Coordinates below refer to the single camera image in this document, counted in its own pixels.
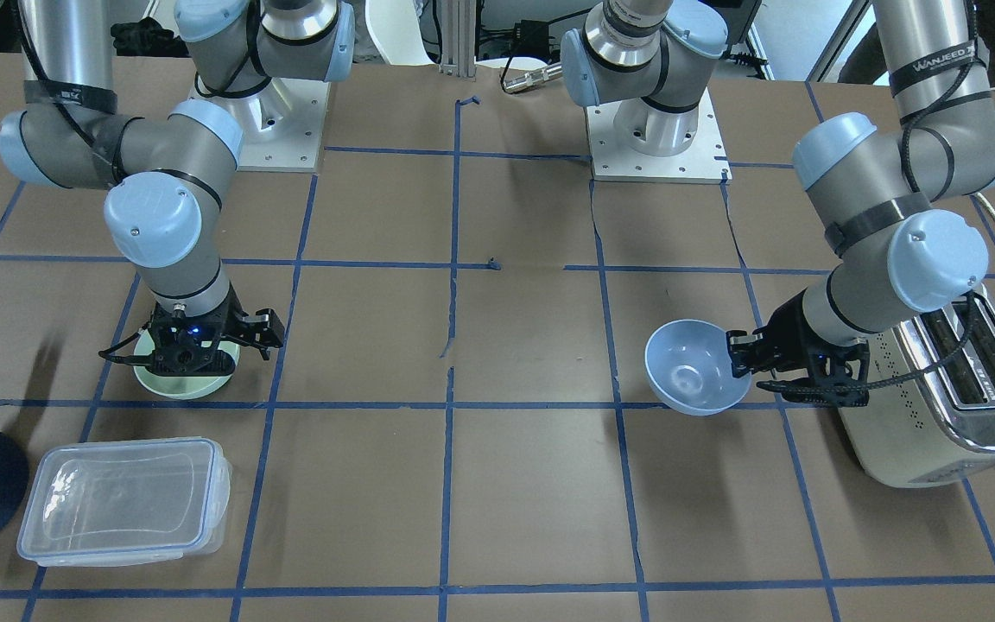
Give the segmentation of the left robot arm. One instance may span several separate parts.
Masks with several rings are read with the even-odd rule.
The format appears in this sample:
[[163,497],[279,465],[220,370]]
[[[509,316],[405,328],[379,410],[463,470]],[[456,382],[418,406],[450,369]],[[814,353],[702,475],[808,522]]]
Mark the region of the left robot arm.
[[[972,1],[876,1],[874,16],[900,113],[884,134],[864,114],[826,119],[791,161],[840,264],[782,304],[765,326],[703,321],[649,340],[652,389],[672,409],[730,409],[755,371],[805,371],[763,389],[798,402],[868,399],[869,336],[931,314],[979,286],[985,241],[935,201],[995,187],[995,106]],[[638,152],[688,146],[713,63],[729,48],[722,16],[699,1],[604,1],[561,40],[561,70],[581,107],[620,103]]]

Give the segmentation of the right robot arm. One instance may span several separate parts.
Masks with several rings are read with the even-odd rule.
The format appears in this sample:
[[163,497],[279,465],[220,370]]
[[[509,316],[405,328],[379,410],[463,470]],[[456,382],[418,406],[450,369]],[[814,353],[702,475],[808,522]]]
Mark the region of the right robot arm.
[[[356,16],[345,1],[179,1],[174,13],[196,94],[151,122],[118,113],[104,1],[13,3],[29,70],[0,156],[21,181],[106,193],[113,243],[155,308],[150,350],[100,357],[154,377],[229,377],[237,359],[225,344],[269,359],[285,329],[272,308],[244,311],[212,237],[251,134],[225,103],[281,79],[344,81]],[[600,1],[563,36],[561,75],[579,106],[690,121],[731,44],[726,20],[701,1]]]

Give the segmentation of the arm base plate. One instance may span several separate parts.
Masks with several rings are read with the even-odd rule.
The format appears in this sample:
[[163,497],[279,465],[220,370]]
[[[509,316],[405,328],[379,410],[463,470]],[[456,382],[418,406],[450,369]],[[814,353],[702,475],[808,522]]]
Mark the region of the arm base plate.
[[241,172],[304,172],[319,168],[321,132],[329,84],[304,79],[261,78],[259,91],[241,96],[205,96],[197,76],[191,101],[206,101],[232,114],[244,131]]
[[586,130],[593,179],[726,184],[733,180],[712,98],[674,114],[641,99],[589,106]]

